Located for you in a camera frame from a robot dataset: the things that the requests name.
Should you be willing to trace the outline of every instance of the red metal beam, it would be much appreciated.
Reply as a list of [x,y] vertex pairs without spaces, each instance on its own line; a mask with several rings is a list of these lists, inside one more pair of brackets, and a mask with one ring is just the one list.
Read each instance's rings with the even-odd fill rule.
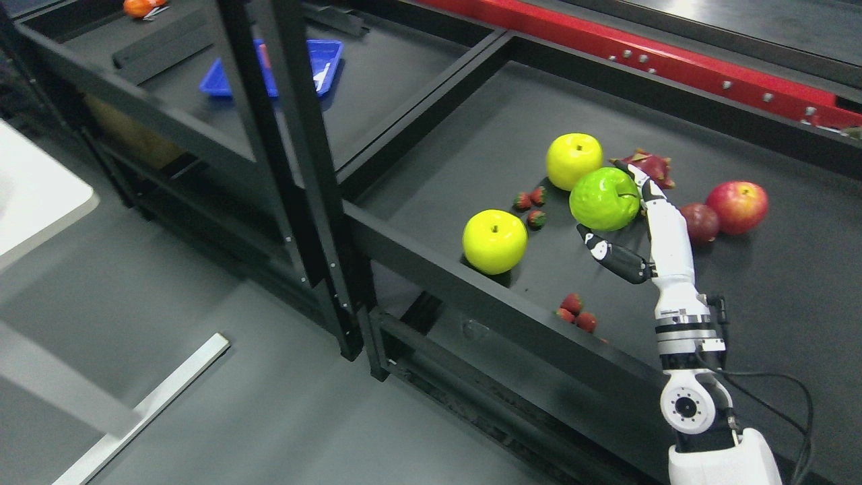
[[517,0],[418,0],[630,66],[792,120],[844,129],[862,114],[829,92]]

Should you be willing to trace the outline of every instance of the white table leg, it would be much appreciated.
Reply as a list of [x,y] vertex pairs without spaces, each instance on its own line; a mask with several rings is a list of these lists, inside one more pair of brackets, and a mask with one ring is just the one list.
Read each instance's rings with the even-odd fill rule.
[[150,424],[159,413],[180,395],[195,378],[230,347],[230,342],[216,333],[195,353],[182,363],[167,379],[162,381],[141,403],[134,408],[143,418],[122,438],[105,435],[84,453],[53,485],[81,485],[87,483],[111,458]]
[[0,321],[0,376],[97,430],[124,436],[141,416]]

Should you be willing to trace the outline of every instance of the blue tray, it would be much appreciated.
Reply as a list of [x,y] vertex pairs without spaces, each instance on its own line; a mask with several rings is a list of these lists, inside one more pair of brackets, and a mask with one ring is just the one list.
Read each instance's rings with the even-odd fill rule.
[[[264,74],[266,92],[269,93],[270,98],[277,98],[278,90],[275,87],[275,79],[272,77],[272,71],[264,66],[263,58],[260,54],[259,47],[263,43],[261,39],[254,40],[254,46],[258,50],[260,70]],[[332,86],[332,80],[335,77],[335,70],[338,68],[338,61],[341,59],[341,51],[344,49],[344,44],[341,41],[308,40],[308,45],[309,57],[311,58],[311,72],[314,75],[317,96],[323,96]],[[231,95],[228,78],[224,74],[224,69],[222,69],[221,58],[213,62],[206,76],[203,76],[203,80],[201,80],[198,88],[210,96],[229,97]]]

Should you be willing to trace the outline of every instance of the robotic arm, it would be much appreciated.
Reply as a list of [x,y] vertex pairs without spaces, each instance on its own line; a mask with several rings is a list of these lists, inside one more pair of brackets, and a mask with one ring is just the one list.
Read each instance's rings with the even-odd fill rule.
[[665,421],[676,431],[669,449],[673,485],[781,485],[769,445],[758,431],[740,432],[733,401],[715,373],[727,351],[711,323],[707,297],[695,288],[694,261],[685,219],[639,168],[615,162],[640,189],[651,237],[651,261],[614,245],[578,224],[593,258],[634,284],[659,289],[656,338],[669,376],[660,397]]

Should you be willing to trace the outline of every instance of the white tabletop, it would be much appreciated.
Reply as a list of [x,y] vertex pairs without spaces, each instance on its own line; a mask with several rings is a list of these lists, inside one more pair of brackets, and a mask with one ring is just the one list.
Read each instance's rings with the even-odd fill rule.
[[98,205],[98,196],[0,120],[0,271]]

